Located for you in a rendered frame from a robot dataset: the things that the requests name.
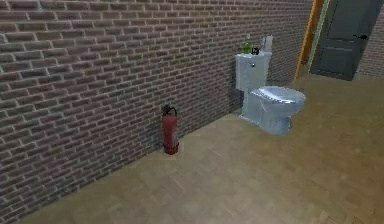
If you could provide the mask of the red fire extinguisher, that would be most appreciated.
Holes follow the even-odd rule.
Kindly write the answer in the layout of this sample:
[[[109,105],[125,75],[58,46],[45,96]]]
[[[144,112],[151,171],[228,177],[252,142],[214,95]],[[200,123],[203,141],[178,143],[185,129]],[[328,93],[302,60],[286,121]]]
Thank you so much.
[[[175,107],[167,104],[162,108],[162,134],[164,152],[169,155],[178,152],[177,135],[177,110]]]

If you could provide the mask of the white toilet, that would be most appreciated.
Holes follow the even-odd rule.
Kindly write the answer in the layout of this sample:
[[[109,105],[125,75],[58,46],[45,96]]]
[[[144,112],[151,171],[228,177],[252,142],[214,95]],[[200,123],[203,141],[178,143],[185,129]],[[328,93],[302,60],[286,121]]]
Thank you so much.
[[[236,89],[244,93],[240,117],[273,135],[286,135],[291,117],[299,112],[306,96],[295,89],[267,84],[272,53],[235,55]]]

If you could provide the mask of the dark grey room door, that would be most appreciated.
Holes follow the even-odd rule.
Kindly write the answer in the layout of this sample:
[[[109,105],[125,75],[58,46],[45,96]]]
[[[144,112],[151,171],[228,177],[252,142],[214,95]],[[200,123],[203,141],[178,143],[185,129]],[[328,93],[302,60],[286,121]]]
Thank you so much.
[[[384,0],[330,0],[310,73],[351,81],[383,5]]]

